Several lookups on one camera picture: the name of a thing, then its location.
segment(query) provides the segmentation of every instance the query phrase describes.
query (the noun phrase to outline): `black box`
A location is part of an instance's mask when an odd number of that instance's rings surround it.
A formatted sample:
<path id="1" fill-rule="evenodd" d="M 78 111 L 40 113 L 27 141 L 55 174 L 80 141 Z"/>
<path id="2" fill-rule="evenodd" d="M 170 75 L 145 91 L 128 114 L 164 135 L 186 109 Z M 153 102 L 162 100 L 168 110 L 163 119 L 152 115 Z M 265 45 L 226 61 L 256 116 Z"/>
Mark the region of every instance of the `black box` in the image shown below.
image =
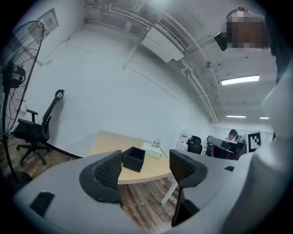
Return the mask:
<path id="1" fill-rule="evenodd" d="M 136 147 L 131 147 L 122 153 L 123 167 L 137 172 L 141 171 L 145 160 L 145 151 Z"/>

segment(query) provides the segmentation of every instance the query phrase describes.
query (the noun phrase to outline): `wooden floor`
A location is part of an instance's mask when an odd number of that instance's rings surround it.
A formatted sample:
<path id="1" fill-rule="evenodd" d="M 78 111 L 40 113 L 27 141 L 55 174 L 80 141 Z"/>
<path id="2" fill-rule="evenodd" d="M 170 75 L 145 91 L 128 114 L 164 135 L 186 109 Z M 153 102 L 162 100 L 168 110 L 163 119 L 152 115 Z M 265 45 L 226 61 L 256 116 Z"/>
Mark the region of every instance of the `wooden floor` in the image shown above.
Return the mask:
<path id="1" fill-rule="evenodd" d="M 24 161 L 24 166 L 21 167 L 19 160 L 27 149 L 17 151 L 17 144 L 25 144 L 25 142 L 13 138 L 8 143 L 13 167 L 15 170 L 28 173 L 33 179 L 52 166 L 75 160 L 54 150 L 49 153 L 46 150 L 39 150 L 47 161 L 47 165 L 44 166 L 39 157 L 31 153 Z M 4 176 L 10 173 L 6 160 L 0 164 L 0 169 Z M 171 185 L 172 182 L 168 178 L 139 184 L 118 185 L 122 208 L 144 230 L 152 234 L 166 232 L 171 229 L 171 220 L 175 212 L 179 188 L 176 188 L 164 205 L 160 201 Z"/>

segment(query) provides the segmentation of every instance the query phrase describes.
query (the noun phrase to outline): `fluorescent light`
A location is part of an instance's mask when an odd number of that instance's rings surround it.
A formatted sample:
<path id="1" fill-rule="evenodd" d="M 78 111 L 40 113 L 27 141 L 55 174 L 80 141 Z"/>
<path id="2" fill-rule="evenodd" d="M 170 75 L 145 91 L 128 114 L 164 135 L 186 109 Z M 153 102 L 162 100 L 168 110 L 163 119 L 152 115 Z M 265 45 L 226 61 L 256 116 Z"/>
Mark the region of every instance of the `fluorescent light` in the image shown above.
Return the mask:
<path id="1" fill-rule="evenodd" d="M 231 84 L 237 84 L 237 83 L 252 82 L 252 81 L 258 81 L 259 79 L 260 79 L 259 75 L 237 77 L 237 78 L 222 80 L 222 85 L 231 85 Z"/>
<path id="2" fill-rule="evenodd" d="M 244 115 L 227 115 L 227 118 L 245 118 Z"/>

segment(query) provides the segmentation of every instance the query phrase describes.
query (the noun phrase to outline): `chair armrest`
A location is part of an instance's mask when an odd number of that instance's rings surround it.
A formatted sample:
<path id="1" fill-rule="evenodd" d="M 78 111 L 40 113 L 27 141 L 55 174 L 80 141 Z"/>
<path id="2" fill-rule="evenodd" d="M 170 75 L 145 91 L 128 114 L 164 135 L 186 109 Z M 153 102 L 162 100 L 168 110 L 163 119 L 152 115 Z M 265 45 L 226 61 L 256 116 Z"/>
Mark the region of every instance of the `chair armrest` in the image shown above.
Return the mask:
<path id="1" fill-rule="evenodd" d="M 18 119 L 17 121 L 20 122 L 20 123 L 24 123 L 26 125 L 34 125 L 35 124 L 34 122 L 31 122 L 31 121 L 28 121 L 28 120 L 25 120 L 25 119 Z"/>
<path id="2" fill-rule="evenodd" d="M 29 110 L 29 109 L 27 109 L 27 112 L 30 112 L 30 113 L 33 114 L 33 115 L 38 115 L 37 112 L 34 112 L 34 111 L 32 111 L 32 110 Z"/>
<path id="3" fill-rule="evenodd" d="M 37 113 L 37 112 L 34 112 L 34 111 L 32 111 L 32 110 L 29 110 L 29 109 L 27 109 L 27 112 L 29 112 L 29 113 L 32 114 L 32 121 L 33 121 L 33 122 L 36 122 L 36 121 L 35 121 L 35 115 L 38 115 L 38 113 Z"/>

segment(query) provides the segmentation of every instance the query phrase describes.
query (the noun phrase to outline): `wooden table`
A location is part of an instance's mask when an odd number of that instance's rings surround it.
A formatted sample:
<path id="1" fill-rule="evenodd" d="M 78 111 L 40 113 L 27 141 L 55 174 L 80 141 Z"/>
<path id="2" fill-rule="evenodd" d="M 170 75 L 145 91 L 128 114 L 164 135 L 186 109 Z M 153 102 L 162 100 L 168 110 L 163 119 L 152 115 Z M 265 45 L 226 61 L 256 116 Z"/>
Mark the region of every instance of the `wooden table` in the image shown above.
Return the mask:
<path id="1" fill-rule="evenodd" d="M 123 152 L 132 146 L 140 148 L 144 142 L 148 141 L 101 130 L 98 133 L 97 139 L 88 156 L 116 151 L 119 149 Z M 171 176 L 172 173 L 169 167 L 169 153 L 165 152 L 165 154 L 167 157 L 163 153 L 160 159 L 146 155 L 140 173 L 122 167 L 118 184 L 135 184 Z"/>

